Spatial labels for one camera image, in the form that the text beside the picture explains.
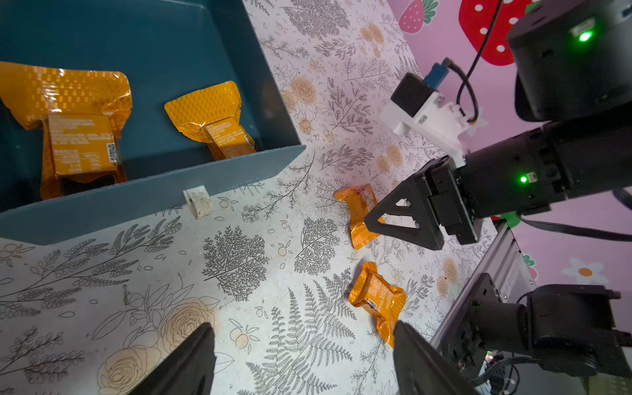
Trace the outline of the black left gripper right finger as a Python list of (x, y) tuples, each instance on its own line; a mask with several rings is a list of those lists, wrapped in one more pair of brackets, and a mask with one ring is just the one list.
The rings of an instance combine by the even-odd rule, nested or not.
[(398, 321), (393, 334), (393, 363), (401, 395), (477, 394), (413, 326)]

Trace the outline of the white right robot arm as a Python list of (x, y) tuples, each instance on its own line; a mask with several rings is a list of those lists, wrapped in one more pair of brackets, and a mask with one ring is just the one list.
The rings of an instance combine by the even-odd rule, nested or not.
[[(566, 235), (628, 242), (604, 230), (538, 222), (554, 202), (612, 192), (631, 199), (631, 4), (539, 1), (506, 29), (517, 66), (514, 107), (538, 128), (469, 152), (460, 135), (471, 123), (444, 102), (439, 85), (450, 59), (425, 77), (408, 73), (380, 118), (398, 135), (414, 131), (444, 155), (401, 182), (366, 216), (377, 234), (428, 250), (444, 236), (463, 245), (480, 238), (487, 217), (514, 212), (525, 224)], [(402, 393), (473, 393), (487, 382), (489, 351), (507, 352), (496, 367), (534, 364), (571, 377), (630, 378), (624, 350), (631, 336), (614, 323), (604, 286), (539, 287), (514, 304), (482, 273), (454, 316), (429, 344), (415, 329), (394, 330), (394, 365)]]

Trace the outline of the orange cookie packet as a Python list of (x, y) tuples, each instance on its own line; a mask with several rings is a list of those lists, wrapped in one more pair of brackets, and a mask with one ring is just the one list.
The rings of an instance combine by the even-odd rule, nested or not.
[(350, 233), (355, 250), (361, 250), (380, 236), (371, 232), (365, 224), (365, 217), (377, 205), (377, 199), (370, 184), (339, 190), (334, 197), (337, 201), (345, 202), (349, 208)]
[(257, 151), (240, 123), (241, 107), (239, 88), (228, 81), (171, 100), (165, 111), (180, 133), (206, 144), (213, 159), (222, 161)]
[(42, 199), (127, 181), (119, 140), (133, 97), (123, 73), (3, 62), (1, 99), (24, 129), (44, 131)]
[(403, 288), (389, 284), (378, 273), (376, 263), (366, 262), (348, 299), (352, 306), (365, 309), (375, 318), (378, 334), (394, 348), (394, 329), (407, 297)]

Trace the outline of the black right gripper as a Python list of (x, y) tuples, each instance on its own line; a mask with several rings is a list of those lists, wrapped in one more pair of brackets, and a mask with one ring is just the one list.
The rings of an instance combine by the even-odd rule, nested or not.
[(479, 237), (475, 221), (513, 212), (539, 230), (629, 242), (627, 234), (531, 216), (557, 202), (630, 185), (629, 120), (551, 122), (467, 155), (461, 168), (442, 160), (426, 177), (409, 176), (371, 209), (365, 225), (373, 233), (439, 251), (444, 247), (440, 227), (471, 244)]

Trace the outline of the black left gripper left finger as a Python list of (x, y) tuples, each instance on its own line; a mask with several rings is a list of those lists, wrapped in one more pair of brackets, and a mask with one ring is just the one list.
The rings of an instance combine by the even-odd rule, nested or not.
[(217, 362), (214, 348), (212, 325), (203, 323), (129, 394), (209, 395)]

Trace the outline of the teal drawer cabinet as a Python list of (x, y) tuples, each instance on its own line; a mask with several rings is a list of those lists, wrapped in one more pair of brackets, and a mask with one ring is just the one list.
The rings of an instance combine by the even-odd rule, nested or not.
[[(1, 236), (52, 245), (271, 178), (304, 151), (241, 1), (4, 1), (5, 62), (124, 74), (133, 108), (119, 155), (128, 181), (40, 198), (43, 136), (1, 102)], [(257, 151), (214, 161), (173, 126), (165, 103), (235, 82)]]

